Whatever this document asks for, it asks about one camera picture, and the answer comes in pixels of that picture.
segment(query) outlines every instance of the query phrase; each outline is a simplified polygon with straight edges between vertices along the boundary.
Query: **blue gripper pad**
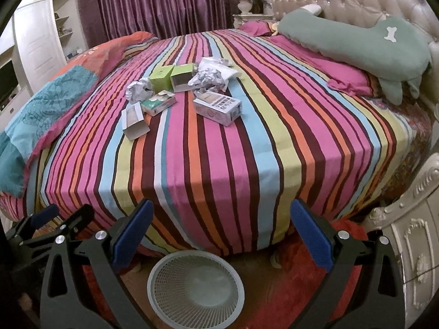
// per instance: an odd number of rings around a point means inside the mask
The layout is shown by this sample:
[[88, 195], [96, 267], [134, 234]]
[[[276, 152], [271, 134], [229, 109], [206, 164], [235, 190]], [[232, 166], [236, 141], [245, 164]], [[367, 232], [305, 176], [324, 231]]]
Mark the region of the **blue gripper pad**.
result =
[[119, 273], [120, 270], [130, 265], [140, 242], [152, 223], [154, 206], [151, 201], [146, 200], [139, 204], [135, 212], [113, 246], [111, 265], [115, 273]]
[[297, 199], [292, 201], [290, 217], [315, 264], [329, 273], [334, 265], [332, 244], [312, 218], [306, 204]]
[[31, 216], [30, 226], [32, 226], [33, 229], [38, 230], [58, 215], [58, 207], [55, 204], [51, 204], [46, 209], [41, 210], [38, 214]]

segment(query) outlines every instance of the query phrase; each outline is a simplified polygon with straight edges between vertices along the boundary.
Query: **basket rim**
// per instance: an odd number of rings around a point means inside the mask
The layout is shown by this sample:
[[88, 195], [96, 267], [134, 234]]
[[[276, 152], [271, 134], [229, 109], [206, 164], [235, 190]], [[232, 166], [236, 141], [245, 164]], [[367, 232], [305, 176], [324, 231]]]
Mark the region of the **basket rim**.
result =
[[236, 308], [232, 312], [229, 318], [227, 318], [224, 322], [211, 326], [206, 329], [225, 329], [229, 325], [231, 325], [241, 314], [241, 311], [244, 307], [244, 300], [245, 300], [245, 293], [244, 293], [244, 285], [242, 284], [241, 277], [239, 277], [238, 272], [224, 259], [222, 259], [219, 256], [216, 256], [214, 254], [211, 254], [210, 252], [206, 251], [200, 251], [200, 250], [183, 250], [183, 251], [177, 251], [173, 252], [172, 254], [166, 255], [163, 257], [156, 265], [152, 268], [149, 277], [148, 277], [148, 283], [147, 283], [147, 292], [148, 292], [148, 300], [151, 304], [152, 309], [154, 310], [154, 313], [167, 325], [171, 326], [175, 329], [193, 329], [188, 326], [183, 326], [178, 324], [177, 322], [173, 321], [171, 318], [169, 318], [166, 313], [157, 305], [157, 302], [155, 300], [155, 295], [152, 291], [152, 283], [155, 282], [155, 279], [157, 278], [157, 274], [160, 272], [160, 270], [163, 268], [164, 265], [169, 263], [171, 260], [174, 260], [179, 257], [186, 257], [186, 256], [198, 256], [198, 257], [208, 257], [216, 262], [219, 262], [221, 265], [223, 265], [231, 274], [232, 278], [234, 279], [236, 286], [238, 288], [238, 302], [236, 304]]

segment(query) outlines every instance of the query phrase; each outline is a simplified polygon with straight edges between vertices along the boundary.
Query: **green plush toy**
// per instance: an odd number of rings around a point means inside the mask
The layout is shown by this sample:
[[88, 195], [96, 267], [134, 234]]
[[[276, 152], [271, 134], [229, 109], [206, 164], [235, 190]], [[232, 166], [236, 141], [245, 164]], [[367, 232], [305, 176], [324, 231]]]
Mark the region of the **green plush toy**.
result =
[[427, 41], [409, 22], [388, 17], [372, 28], [361, 28], [314, 16], [298, 8], [284, 16], [279, 33], [314, 52], [375, 75], [387, 99], [400, 105], [401, 83], [419, 97], [422, 74], [431, 63]]

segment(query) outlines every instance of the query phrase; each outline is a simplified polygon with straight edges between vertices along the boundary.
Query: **metal bolt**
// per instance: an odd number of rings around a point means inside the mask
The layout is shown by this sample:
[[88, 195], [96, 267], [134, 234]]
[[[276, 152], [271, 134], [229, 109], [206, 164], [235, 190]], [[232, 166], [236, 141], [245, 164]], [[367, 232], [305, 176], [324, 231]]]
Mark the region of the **metal bolt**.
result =
[[98, 231], [96, 235], [94, 236], [98, 240], [103, 240], [107, 237], [107, 233], [104, 230]]
[[340, 230], [339, 231], [339, 238], [341, 238], [343, 240], [347, 240], [347, 239], [349, 239], [349, 233], [345, 230]]
[[64, 235], [60, 235], [55, 239], [55, 242], [59, 245], [59, 244], [62, 244], [64, 242], [64, 240], [65, 240]]
[[385, 237], [385, 236], [380, 236], [380, 242], [381, 242], [383, 245], [387, 245], [387, 244], [389, 243], [389, 240], [388, 240], [388, 238]]

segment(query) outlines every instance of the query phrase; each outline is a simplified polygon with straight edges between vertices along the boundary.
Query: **floor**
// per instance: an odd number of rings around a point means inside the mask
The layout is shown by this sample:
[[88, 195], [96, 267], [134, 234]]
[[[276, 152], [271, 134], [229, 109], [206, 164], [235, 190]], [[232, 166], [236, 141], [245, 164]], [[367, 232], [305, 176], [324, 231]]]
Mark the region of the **floor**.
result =
[[[248, 320], [257, 308], [270, 299], [273, 289], [283, 276], [283, 271], [271, 266], [269, 258], [272, 249], [265, 249], [253, 254], [240, 254], [226, 258], [241, 277], [245, 290], [244, 308], [239, 318], [229, 327], [230, 329], [245, 329]], [[152, 310], [146, 284], [151, 269], [159, 259], [148, 258], [142, 262], [140, 272], [129, 272], [122, 276], [125, 286], [157, 329], [170, 329]]]

